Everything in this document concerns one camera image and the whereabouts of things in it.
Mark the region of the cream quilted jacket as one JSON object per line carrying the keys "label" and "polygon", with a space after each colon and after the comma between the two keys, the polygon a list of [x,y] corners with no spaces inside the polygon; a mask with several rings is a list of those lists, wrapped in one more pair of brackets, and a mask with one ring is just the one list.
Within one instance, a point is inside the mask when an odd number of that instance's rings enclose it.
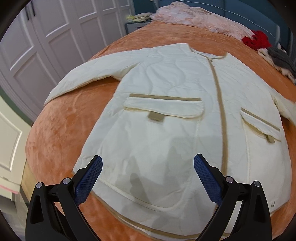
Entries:
{"label": "cream quilted jacket", "polygon": [[198,237],[214,213],[194,168],[202,154],[236,181],[259,181],[270,212],[290,199],[292,168],[281,118],[295,104],[229,53],[172,44],[125,51],[70,71],[46,103],[106,77],[119,85],[74,172],[95,155],[93,192],[122,221],[160,240]]}

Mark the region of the white room door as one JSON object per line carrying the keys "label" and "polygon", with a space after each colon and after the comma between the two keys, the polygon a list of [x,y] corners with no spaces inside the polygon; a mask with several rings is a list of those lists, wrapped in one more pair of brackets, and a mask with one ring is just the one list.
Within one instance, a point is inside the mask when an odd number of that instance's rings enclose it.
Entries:
{"label": "white room door", "polygon": [[31,127],[1,98],[0,164],[1,196],[14,200],[20,192],[26,163],[25,146]]}

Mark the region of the dark grey folded garment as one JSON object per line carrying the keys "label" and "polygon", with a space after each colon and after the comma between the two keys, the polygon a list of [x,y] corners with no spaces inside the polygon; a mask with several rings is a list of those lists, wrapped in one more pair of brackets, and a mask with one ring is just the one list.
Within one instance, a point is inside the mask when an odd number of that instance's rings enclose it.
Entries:
{"label": "dark grey folded garment", "polygon": [[267,52],[276,66],[289,70],[295,77],[295,64],[287,53],[275,47],[267,48]]}

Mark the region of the cream fluffy garment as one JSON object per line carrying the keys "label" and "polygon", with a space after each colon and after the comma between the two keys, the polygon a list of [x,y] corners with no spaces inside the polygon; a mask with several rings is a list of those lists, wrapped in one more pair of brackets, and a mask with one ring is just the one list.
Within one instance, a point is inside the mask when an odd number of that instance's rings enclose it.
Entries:
{"label": "cream fluffy garment", "polygon": [[272,58],[269,56],[268,52],[267,52],[267,48],[261,48],[257,50],[258,54],[264,59],[266,60],[271,66],[273,66],[278,72],[280,72],[282,75],[286,76],[287,78],[289,78],[293,84],[295,84],[295,77],[292,75],[292,73],[285,69],[285,68],[281,68],[276,66],[273,63]]}

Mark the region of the white panelled wardrobe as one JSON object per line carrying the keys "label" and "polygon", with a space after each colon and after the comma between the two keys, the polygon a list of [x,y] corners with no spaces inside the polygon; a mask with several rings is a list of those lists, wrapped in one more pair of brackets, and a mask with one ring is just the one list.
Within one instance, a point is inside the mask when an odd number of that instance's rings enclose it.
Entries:
{"label": "white panelled wardrobe", "polygon": [[1,40],[1,87],[31,121],[72,69],[125,35],[132,1],[31,1]]}

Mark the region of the red garment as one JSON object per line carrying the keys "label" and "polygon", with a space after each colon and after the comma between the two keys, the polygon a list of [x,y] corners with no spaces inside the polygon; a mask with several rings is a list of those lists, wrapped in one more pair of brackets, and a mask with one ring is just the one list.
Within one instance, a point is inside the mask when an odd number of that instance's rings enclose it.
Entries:
{"label": "red garment", "polygon": [[244,37],[242,42],[253,50],[269,48],[272,44],[269,42],[267,35],[262,31],[254,31],[252,38]]}

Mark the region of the blue upholstered headboard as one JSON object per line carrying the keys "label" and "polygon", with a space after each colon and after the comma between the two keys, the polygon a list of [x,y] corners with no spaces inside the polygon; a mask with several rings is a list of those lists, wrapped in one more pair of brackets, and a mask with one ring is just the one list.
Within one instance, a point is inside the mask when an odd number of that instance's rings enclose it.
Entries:
{"label": "blue upholstered headboard", "polygon": [[264,32],[272,45],[292,49],[293,34],[286,21],[269,1],[191,0],[189,6],[204,8],[239,22],[251,30]]}

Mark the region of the dark bedside table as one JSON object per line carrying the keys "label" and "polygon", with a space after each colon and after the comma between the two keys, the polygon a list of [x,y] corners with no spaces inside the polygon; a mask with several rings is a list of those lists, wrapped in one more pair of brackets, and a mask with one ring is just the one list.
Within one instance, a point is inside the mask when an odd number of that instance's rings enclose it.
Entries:
{"label": "dark bedside table", "polygon": [[143,21],[143,22],[128,22],[125,24],[126,34],[130,34],[148,24],[150,24],[152,20]]}

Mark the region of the pink lace blanket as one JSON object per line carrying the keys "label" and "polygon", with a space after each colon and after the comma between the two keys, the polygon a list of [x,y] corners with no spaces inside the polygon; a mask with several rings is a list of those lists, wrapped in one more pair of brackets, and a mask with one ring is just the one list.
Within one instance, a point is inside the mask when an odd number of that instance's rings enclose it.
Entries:
{"label": "pink lace blanket", "polygon": [[254,32],[243,24],[212,13],[200,7],[191,7],[183,2],[175,1],[160,7],[151,15],[153,21],[167,24],[186,25],[220,33],[237,40],[244,37],[253,38]]}

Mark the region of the yellow-white cloth pile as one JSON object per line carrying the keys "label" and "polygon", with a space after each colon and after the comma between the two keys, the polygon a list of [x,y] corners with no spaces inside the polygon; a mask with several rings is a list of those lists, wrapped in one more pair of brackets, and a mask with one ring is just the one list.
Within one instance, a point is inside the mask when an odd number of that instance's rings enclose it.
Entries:
{"label": "yellow-white cloth pile", "polygon": [[151,21],[151,15],[154,13],[140,13],[137,15],[128,15],[126,17],[126,20],[128,22],[133,22],[133,23],[140,23],[140,22],[145,22],[145,21]]}

